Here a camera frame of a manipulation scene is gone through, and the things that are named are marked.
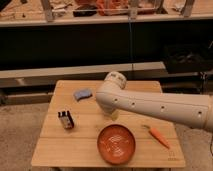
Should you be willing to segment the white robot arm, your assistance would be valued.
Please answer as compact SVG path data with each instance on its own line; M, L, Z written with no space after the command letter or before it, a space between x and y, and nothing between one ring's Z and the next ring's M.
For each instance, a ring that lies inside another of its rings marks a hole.
M107 74L96 91L105 113L121 109L213 132L213 95L130 91L125 90L126 83L120 72Z

